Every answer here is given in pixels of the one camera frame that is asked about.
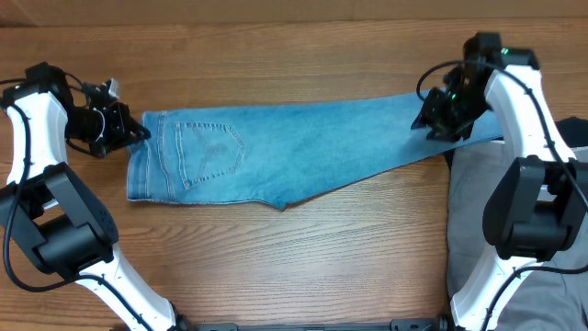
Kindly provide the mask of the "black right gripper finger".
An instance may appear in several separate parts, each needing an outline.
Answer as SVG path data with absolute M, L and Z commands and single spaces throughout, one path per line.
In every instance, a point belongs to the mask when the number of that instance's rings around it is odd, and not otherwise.
M 471 129 L 462 131 L 437 131 L 431 130 L 427 133 L 426 139 L 431 141 L 440 141 L 446 143 L 456 143 L 461 140 L 467 140 L 471 135 Z
M 422 129 L 429 125 L 428 116 L 420 112 L 417 117 L 414 119 L 413 124 L 411 125 L 412 130 Z

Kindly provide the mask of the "light blue denim jeans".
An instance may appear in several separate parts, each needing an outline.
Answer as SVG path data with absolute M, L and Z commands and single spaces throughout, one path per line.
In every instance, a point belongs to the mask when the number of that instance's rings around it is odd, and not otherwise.
M 413 128 L 421 106 L 405 94 L 147 111 L 141 123 L 151 137 L 129 149 L 127 197 L 282 209 L 451 150 Z

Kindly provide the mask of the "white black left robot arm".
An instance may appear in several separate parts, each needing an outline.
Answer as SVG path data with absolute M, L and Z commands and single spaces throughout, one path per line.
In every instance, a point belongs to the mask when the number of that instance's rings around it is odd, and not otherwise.
M 46 62 L 2 81 L 1 109 L 13 131 L 13 161 L 1 190 L 2 259 L 20 289 L 47 292 L 76 283 L 97 296 L 129 330 L 192 330 L 154 291 L 119 247 L 106 206 L 68 164 L 102 158 L 150 138 L 120 102 L 118 83 L 81 82 Z

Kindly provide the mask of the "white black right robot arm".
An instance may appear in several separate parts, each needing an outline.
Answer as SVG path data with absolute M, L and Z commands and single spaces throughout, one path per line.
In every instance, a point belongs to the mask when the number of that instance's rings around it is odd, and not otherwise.
M 569 249 L 580 231 L 587 165 L 557 129 L 532 50 L 503 46 L 497 32 L 478 32 L 464 43 L 462 59 L 447 66 L 445 86 L 420 97 L 424 103 L 412 127 L 428 128 L 429 140 L 456 143 L 469 139 L 475 121 L 490 110 L 511 159 L 483 211 L 487 244 L 450 302 L 455 329 L 489 330 L 532 272 L 586 272 L 546 263 Z

